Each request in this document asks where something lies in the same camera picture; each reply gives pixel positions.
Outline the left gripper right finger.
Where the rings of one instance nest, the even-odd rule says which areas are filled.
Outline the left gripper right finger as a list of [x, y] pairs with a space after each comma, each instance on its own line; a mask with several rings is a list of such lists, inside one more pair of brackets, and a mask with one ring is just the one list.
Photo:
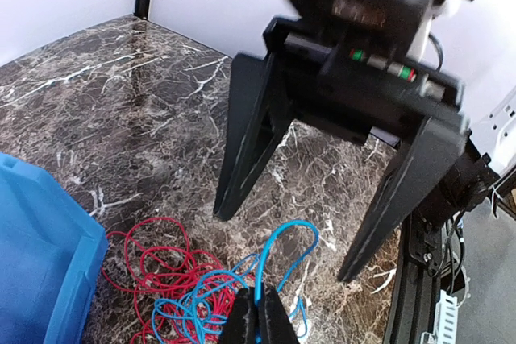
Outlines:
[[260, 338], [264, 344], [298, 344], [285, 307], [273, 287], [267, 287], [260, 298]]

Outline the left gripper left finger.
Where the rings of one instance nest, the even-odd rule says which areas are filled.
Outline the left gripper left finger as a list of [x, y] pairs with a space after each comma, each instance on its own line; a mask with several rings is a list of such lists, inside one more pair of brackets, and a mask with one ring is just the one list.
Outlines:
[[241, 288], [235, 297], [218, 344], [255, 344], [258, 326], [258, 308], [254, 288]]

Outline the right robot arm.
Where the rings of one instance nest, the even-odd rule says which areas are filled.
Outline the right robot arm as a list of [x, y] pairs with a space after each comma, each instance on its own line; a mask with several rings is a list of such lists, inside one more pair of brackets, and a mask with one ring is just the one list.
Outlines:
[[289, 0], [262, 59], [231, 63], [227, 142], [214, 213], [231, 219], [293, 120], [363, 145], [372, 129], [400, 141], [338, 278], [353, 280], [409, 215], [438, 230], [483, 200], [498, 175], [460, 112], [464, 84], [409, 57], [445, 0]]

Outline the blue three-compartment plastic bin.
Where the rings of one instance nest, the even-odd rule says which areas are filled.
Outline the blue three-compartment plastic bin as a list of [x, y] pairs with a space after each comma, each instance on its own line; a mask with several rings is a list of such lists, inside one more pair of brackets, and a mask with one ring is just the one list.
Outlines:
[[44, 169], [1, 156], [1, 341], [78, 343], [104, 228]]

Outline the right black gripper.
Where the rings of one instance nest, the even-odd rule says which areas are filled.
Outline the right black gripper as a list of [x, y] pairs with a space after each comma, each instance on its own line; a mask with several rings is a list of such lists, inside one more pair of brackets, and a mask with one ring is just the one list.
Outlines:
[[289, 0], [268, 55], [231, 63], [227, 140], [214, 214], [232, 219], [294, 119], [362, 144], [373, 128], [402, 140], [337, 279], [354, 280], [465, 149], [462, 84], [410, 53], [445, 0]]

